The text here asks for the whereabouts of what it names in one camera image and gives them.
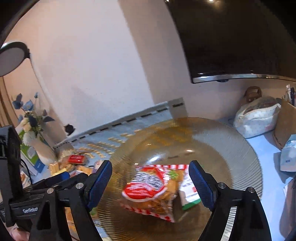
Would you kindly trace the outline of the person's left hand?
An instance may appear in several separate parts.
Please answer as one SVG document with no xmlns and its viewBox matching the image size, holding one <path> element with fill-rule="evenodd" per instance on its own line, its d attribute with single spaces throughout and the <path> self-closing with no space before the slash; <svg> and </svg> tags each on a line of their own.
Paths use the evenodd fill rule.
<svg viewBox="0 0 296 241">
<path fill-rule="evenodd" d="M 28 241 L 29 240 L 30 233 L 19 228 L 17 225 L 15 225 L 13 227 L 8 227 L 7 230 L 9 232 L 10 236 L 15 241 Z"/>
</svg>

